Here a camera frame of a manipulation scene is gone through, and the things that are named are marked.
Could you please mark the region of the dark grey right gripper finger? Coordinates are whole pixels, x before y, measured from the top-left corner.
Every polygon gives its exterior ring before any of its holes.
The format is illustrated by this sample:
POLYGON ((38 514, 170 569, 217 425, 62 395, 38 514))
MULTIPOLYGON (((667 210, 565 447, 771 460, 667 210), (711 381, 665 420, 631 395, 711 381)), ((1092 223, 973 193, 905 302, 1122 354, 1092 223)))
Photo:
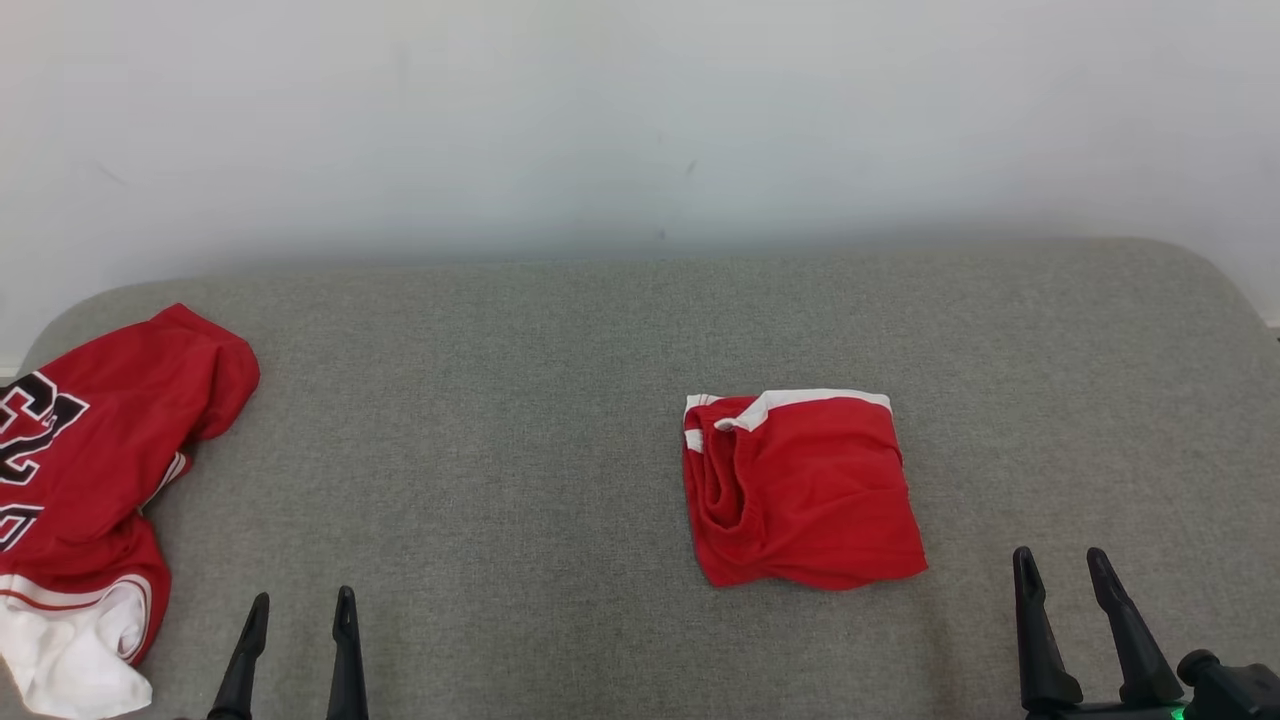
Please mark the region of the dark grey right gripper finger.
POLYGON ((1015 624, 1021 707, 1062 714, 1083 703, 1080 684, 1066 671, 1046 612, 1047 592, 1030 548, 1012 552, 1015 624))
POLYGON ((1085 561, 1098 606, 1108 619, 1123 674, 1119 689, 1125 706, 1170 706, 1185 694, 1164 651, 1105 551, 1091 547, 1085 561))

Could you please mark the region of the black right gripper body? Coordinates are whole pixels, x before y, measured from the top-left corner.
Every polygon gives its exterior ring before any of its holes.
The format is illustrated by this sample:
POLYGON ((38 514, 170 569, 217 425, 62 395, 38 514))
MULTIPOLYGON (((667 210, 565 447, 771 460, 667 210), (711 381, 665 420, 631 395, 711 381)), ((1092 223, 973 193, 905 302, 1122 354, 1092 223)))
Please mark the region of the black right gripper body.
POLYGON ((1036 701, 1024 703, 1025 719, 1153 719, 1170 720, 1183 719, 1187 702, 1174 701, 1171 703, 1125 703, 1114 702, 1084 702, 1079 705, 1061 705, 1048 701, 1036 701))

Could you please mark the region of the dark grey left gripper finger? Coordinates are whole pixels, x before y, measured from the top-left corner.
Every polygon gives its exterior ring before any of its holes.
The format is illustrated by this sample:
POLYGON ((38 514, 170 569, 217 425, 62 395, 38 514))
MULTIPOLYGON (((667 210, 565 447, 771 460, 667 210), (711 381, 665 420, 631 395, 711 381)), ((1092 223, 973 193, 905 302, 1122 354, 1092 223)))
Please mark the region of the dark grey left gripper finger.
POLYGON ((250 607, 207 719, 252 719, 256 665, 266 648, 270 596, 259 593, 250 607))
POLYGON ((369 720, 358 611, 355 591, 349 585, 338 589, 332 635, 335 642, 335 662, 326 717, 369 720))

